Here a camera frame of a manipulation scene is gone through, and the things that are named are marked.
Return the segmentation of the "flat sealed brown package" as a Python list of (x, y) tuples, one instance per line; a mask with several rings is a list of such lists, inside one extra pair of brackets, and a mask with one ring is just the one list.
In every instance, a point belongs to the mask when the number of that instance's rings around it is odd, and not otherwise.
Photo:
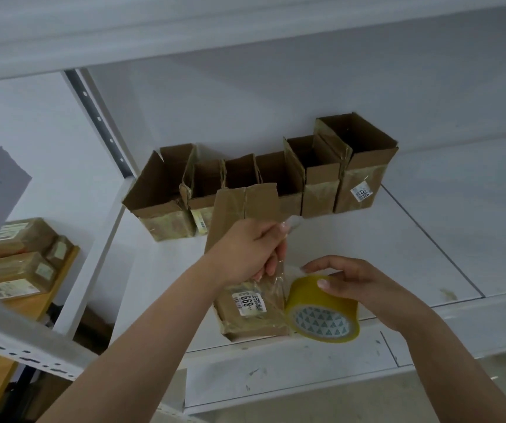
[(0, 283), (0, 300), (33, 296), (40, 293), (44, 293), (44, 291), (25, 278)]

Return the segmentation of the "small sealed brown package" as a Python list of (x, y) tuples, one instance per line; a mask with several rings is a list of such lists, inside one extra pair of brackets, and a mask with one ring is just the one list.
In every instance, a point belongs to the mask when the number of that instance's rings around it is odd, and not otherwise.
[(54, 269), (60, 271), (65, 265), (73, 247), (73, 243), (66, 235), (59, 235), (44, 253), (44, 257)]

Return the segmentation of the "white metal shelving rack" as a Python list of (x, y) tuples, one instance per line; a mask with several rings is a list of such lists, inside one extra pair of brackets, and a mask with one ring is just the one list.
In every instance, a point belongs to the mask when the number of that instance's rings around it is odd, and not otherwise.
[[(63, 76), (87, 68), (138, 170), (123, 178)], [(355, 112), (398, 142), (369, 209), (310, 218), (475, 355), (506, 351), (506, 0), (0, 0), (0, 146), (33, 179), (10, 217), (92, 239), (53, 331), (0, 304), (0, 355), (73, 381), (72, 341), (123, 219), (111, 341), (203, 253), (155, 241), (127, 195), (160, 147), (234, 159)]]

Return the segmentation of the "person's left hand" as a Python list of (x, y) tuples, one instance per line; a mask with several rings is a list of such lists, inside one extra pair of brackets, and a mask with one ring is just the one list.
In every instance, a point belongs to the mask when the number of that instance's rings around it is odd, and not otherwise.
[(285, 258), (288, 235), (260, 237), (259, 224), (263, 221), (267, 220), (247, 218), (235, 222), (206, 252), (207, 264), (222, 287), (276, 274)]

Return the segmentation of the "person's right forearm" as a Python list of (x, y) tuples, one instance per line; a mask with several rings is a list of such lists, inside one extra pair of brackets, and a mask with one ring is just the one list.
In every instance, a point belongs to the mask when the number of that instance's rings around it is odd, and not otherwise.
[(403, 336), (440, 423), (506, 423), (506, 396), (430, 307), (404, 293), (374, 313)]

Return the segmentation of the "yellow packing tape roll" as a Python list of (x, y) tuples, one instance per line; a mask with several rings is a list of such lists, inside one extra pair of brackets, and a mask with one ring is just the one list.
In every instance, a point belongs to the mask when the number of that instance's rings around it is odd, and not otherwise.
[(359, 303), (353, 299), (327, 294), (318, 281), (331, 280), (325, 270), (307, 273), (301, 266), (305, 253), (320, 251), (333, 241), (334, 228), (303, 227), (306, 219), (299, 215), (287, 217), (289, 235), (299, 239), (292, 243), (287, 257), (280, 261), (283, 270), (285, 319), (290, 331), (324, 343), (346, 343), (359, 336)]

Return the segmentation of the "row of open cardboard boxes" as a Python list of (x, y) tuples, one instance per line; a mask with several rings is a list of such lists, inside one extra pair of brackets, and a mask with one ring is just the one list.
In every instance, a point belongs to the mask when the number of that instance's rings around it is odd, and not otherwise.
[(265, 155), (200, 161), (195, 144), (153, 151), (122, 204), (155, 241), (205, 236), (220, 214), (315, 218), (372, 206), (398, 142), (357, 113), (316, 118), (313, 134)]

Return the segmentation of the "grey perforated rack upright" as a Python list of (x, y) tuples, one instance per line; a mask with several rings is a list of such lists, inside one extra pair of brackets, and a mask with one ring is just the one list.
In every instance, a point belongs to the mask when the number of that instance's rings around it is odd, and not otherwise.
[(133, 157), (125, 148), (122, 135), (87, 68), (62, 72), (122, 177), (136, 177), (138, 170)]

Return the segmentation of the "taped cardboard parcel white label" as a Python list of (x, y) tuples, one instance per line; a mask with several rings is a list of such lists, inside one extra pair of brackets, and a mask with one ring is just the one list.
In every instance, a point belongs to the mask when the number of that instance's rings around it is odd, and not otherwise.
[[(216, 193), (205, 251), (211, 249), (241, 219), (281, 221), (276, 183), (221, 188)], [(272, 276), (229, 286), (214, 301), (221, 334), (231, 342), (289, 335), (285, 319), (284, 261)]]

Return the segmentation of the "large sealed brown package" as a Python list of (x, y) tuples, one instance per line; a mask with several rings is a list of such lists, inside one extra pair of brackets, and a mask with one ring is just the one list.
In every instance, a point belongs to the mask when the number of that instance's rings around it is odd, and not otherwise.
[(44, 253), (58, 236), (43, 218), (8, 221), (0, 228), (0, 258)]
[(37, 251), (0, 258), (0, 283), (26, 280), (42, 291), (49, 291), (57, 270)]

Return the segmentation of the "person's left forearm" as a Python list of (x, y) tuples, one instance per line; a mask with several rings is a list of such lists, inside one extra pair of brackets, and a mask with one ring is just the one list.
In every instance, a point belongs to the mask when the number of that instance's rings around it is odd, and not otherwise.
[(149, 423), (200, 323), (235, 280), (202, 257), (49, 407), (37, 423)]

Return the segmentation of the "person's right hand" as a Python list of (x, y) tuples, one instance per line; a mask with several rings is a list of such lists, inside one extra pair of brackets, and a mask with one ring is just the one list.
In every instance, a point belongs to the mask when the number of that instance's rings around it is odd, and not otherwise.
[(308, 274), (336, 270), (329, 277), (343, 278), (347, 290), (325, 293), (358, 301), (384, 325), (399, 333), (428, 310), (428, 306), (417, 296), (362, 259), (328, 255), (306, 263), (302, 269)]

